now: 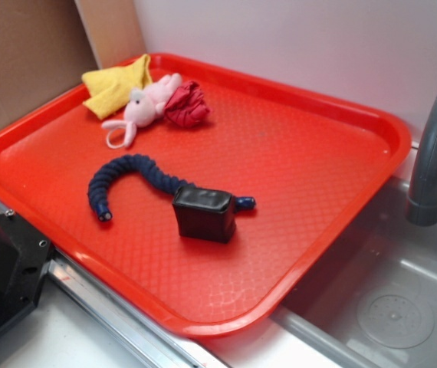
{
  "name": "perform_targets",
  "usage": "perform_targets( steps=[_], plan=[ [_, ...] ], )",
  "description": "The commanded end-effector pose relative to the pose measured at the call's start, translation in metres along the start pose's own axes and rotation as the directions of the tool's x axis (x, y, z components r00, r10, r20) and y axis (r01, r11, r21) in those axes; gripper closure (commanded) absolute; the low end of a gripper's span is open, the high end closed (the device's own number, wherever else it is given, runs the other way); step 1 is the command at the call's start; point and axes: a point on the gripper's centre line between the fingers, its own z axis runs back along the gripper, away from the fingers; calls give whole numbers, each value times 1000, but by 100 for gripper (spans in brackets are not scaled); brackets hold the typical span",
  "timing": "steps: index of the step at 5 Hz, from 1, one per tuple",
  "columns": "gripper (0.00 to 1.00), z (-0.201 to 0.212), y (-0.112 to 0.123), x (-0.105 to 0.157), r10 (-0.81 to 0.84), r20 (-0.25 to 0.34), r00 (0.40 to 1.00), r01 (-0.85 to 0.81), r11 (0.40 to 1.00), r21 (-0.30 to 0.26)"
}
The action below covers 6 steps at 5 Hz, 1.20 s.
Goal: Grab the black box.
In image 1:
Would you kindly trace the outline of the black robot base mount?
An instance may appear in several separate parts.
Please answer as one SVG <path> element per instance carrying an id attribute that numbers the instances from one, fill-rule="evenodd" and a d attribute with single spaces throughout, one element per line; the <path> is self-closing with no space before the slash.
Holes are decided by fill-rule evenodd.
<path id="1" fill-rule="evenodd" d="M 49 238 L 20 215 L 0 215 L 0 336 L 37 306 L 53 254 Z"/>

